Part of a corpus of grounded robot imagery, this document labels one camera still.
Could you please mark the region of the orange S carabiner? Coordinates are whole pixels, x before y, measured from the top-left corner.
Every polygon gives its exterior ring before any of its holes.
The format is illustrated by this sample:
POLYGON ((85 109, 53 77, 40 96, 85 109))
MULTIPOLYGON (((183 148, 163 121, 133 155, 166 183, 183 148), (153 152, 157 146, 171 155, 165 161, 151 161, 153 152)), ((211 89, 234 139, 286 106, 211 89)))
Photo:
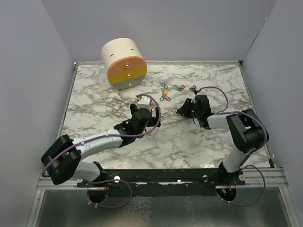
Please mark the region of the orange S carabiner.
POLYGON ((151 111, 152 111, 152 112, 155 112, 155 108, 156 108, 156 105, 152 105, 152 106, 151 106, 151 111))

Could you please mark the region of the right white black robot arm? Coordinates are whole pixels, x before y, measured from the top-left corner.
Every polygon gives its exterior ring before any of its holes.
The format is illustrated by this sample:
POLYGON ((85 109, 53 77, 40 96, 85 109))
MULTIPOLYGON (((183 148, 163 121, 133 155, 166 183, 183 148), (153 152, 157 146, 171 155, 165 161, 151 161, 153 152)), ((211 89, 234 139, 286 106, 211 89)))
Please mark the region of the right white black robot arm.
POLYGON ((215 114, 206 95, 186 99, 177 109, 177 114, 197 120, 198 126, 206 130, 230 131, 234 148, 220 164, 222 170, 217 174, 218 181, 223 185, 230 184, 235 178, 234 173, 240 171, 250 155, 265 146, 269 139, 267 130, 252 109, 215 114))

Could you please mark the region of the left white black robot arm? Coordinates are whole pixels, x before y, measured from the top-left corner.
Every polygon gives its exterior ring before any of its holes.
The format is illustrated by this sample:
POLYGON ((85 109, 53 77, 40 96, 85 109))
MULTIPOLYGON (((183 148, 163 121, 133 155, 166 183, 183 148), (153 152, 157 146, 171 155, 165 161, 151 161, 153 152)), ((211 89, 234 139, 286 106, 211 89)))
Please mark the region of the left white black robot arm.
POLYGON ((155 108, 156 116, 147 108, 131 105, 132 117, 104 133, 79 139, 68 135, 60 136, 42 155, 44 166, 42 177, 51 178, 53 184, 59 185, 70 179, 82 179, 93 186, 101 186, 107 180, 107 174, 99 162, 84 162, 101 151, 122 148, 136 139, 147 135, 147 127, 155 130, 160 127, 160 108, 155 108))

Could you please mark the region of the round three-drawer storage box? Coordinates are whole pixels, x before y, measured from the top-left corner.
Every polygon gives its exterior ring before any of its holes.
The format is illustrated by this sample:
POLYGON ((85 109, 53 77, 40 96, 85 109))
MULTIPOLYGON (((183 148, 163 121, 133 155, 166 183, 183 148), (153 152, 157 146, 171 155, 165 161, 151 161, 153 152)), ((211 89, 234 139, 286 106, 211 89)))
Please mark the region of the round three-drawer storage box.
POLYGON ((147 63, 129 38, 107 42, 101 49, 101 59, 110 85, 118 90, 137 86, 147 74, 147 63))

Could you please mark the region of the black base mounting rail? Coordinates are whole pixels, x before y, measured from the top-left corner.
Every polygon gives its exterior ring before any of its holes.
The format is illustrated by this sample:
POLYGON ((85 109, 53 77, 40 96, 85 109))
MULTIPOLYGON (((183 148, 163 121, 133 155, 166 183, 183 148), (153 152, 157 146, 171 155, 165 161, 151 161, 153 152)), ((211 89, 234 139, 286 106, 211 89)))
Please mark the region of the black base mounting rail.
POLYGON ((110 197, 215 196, 216 187, 243 186, 243 172, 224 174, 218 168, 186 169, 107 169, 108 183, 83 181, 80 189, 110 197))

